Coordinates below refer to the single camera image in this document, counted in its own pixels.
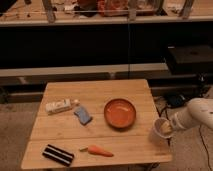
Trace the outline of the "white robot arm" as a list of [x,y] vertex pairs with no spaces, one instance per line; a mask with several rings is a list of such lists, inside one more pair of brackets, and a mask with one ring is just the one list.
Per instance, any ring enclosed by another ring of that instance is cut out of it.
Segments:
[[171,137],[175,131],[185,131],[201,124],[213,130],[213,99],[191,99],[183,110],[165,120],[159,131],[162,136]]

